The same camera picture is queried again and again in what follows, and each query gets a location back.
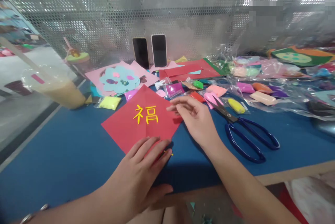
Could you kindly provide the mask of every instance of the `finger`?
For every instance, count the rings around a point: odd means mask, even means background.
[[[151,167],[157,157],[165,150],[165,148],[171,143],[170,139],[165,139],[160,143],[156,144],[148,155],[143,159],[143,164],[147,167]]]
[[[186,109],[188,109],[190,112],[193,110],[193,107],[185,102],[180,103],[182,104]],[[167,111],[177,111],[176,105],[171,105],[166,108]]]
[[[161,184],[156,187],[152,187],[145,199],[145,206],[148,207],[155,202],[157,202],[159,199],[163,198],[165,194],[172,193],[173,187],[169,184]]]
[[[136,144],[134,144],[134,146],[130,149],[130,151],[128,152],[128,154],[126,155],[126,157],[128,158],[132,158],[134,157],[134,155],[137,153],[137,151],[139,150],[139,148],[149,139],[150,137],[145,137],[142,138],[141,140],[137,141]]]
[[[166,152],[157,160],[156,163],[152,166],[152,169],[154,171],[154,175],[158,176],[158,174],[161,172],[167,161],[170,159],[172,154],[172,150],[168,149]]]
[[[152,137],[149,140],[147,140],[144,144],[142,144],[137,153],[134,155],[134,160],[136,162],[140,162],[144,158],[148,150],[150,150],[150,148],[160,139],[161,139],[160,137]]]
[[[172,103],[173,105],[177,105],[179,103],[187,103],[192,107],[202,105],[201,102],[199,102],[198,100],[196,100],[196,99],[194,99],[193,97],[190,97],[190,96],[179,96],[179,97],[171,100],[170,103]]]
[[[176,108],[177,108],[178,113],[184,119],[186,125],[188,123],[192,122],[193,116],[190,114],[190,112],[183,105],[177,104]]]

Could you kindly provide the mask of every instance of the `hand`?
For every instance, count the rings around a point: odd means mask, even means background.
[[[212,116],[206,105],[190,96],[180,96],[170,101],[167,111],[175,111],[184,119],[188,131],[194,140],[202,147],[221,142],[217,134]]]
[[[138,141],[108,181],[98,189],[104,201],[102,205],[113,214],[113,223],[126,223],[165,194],[173,192],[172,186],[168,184],[151,188],[172,153],[168,149],[157,160],[171,140],[163,140],[150,150],[157,141],[158,137]]]

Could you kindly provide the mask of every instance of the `blue scissor handle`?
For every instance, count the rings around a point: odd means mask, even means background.
[[[228,123],[225,126],[227,136],[232,144],[232,146],[237,150],[239,154],[241,154],[243,157],[245,157],[247,160],[254,162],[254,163],[264,163],[266,161],[266,158],[264,157],[261,150],[253,143],[251,142],[243,133],[241,133],[239,130],[237,130],[232,123]],[[259,159],[250,157],[248,154],[246,154],[236,143],[236,141],[233,138],[233,135],[231,131],[235,132],[240,138],[242,138],[259,156]]]
[[[239,117],[238,121],[244,128],[246,128],[248,131],[250,131],[262,144],[267,146],[271,150],[278,150],[280,148],[280,143],[276,139],[274,135],[272,135],[267,129],[265,129],[263,126],[259,125],[258,123],[255,123],[254,121]],[[262,138],[254,129],[252,129],[247,123],[253,124],[257,128],[261,129],[270,139],[272,143],[269,143],[264,138]]]

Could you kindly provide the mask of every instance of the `orange clay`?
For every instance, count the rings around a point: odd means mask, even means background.
[[[262,93],[264,93],[264,94],[271,94],[271,93],[273,93],[273,91],[272,91],[272,89],[270,89],[268,86],[266,86],[265,84],[261,84],[261,83],[259,83],[259,82],[254,82],[253,84],[252,84],[252,87],[255,89],[255,90],[257,90],[257,91],[259,91],[259,92],[262,92]]]

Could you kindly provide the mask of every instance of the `red paper sheet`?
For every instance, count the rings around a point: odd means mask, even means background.
[[[139,105],[143,108],[140,123],[138,118],[133,119],[139,112],[136,110]],[[147,124],[146,107],[155,107],[156,120],[149,120]],[[150,136],[160,136],[161,140],[171,139],[179,124],[182,122],[180,116],[176,116],[174,112],[166,111],[170,106],[170,102],[157,95],[154,91],[143,85],[140,90],[125,105],[117,110],[110,118],[101,125],[117,143],[117,145],[127,154],[133,145],[141,138]]]
[[[198,70],[202,70],[203,68],[199,66],[198,64],[190,64],[186,65],[183,67],[177,67],[177,68],[170,68],[165,70],[165,73],[167,74],[168,77],[173,77],[176,75],[182,75],[182,74],[187,74],[189,72],[194,72]]]
[[[171,81],[185,81],[187,77],[191,79],[202,79],[202,78],[211,78],[211,77],[218,77],[220,74],[216,72],[204,59],[191,61],[191,62],[180,62],[180,65],[193,65],[197,64],[198,66],[202,67],[200,74],[181,74],[176,76],[169,77]],[[159,71],[159,79],[163,80],[164,78],[168,77],[167,70],[160,70]]]

